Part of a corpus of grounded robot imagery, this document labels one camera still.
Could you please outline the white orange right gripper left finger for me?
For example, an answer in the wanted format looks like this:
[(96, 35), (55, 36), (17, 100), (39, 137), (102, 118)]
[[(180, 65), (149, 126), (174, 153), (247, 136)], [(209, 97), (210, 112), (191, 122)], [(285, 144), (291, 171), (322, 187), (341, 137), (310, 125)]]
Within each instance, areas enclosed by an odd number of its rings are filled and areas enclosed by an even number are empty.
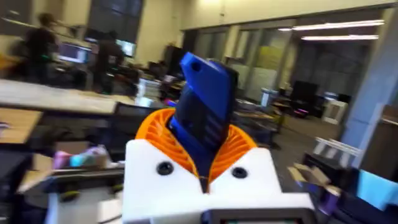
[(126, 144), (123, 221), (199, 223), (202, 189), (193, 160), (167, 127), (174, 109), (151, 113)]

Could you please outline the white orange right gripper right finger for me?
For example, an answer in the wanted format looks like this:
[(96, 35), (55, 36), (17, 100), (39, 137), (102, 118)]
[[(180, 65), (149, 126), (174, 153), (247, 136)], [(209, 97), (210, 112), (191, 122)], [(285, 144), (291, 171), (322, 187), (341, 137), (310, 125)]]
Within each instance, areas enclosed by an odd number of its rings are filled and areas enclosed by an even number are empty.
[(234, 125), (211, 165), (209, 181), (210, 208), (314, 209), (309, 194), (282, 191), (270, 150)]

